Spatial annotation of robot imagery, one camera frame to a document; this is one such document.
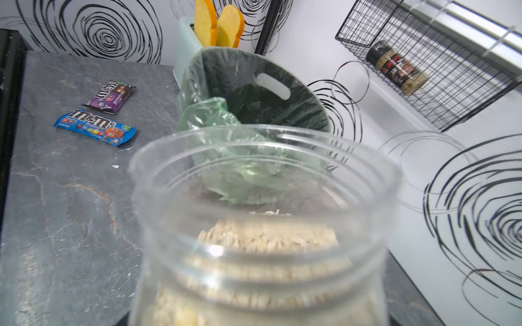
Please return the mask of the oatmeal jar clear plastic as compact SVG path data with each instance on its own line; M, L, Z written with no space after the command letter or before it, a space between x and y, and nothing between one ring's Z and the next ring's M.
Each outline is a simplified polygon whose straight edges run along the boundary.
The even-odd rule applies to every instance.
M188 130L129 164L144 248L130 325L389 325L402 173L328 133Z

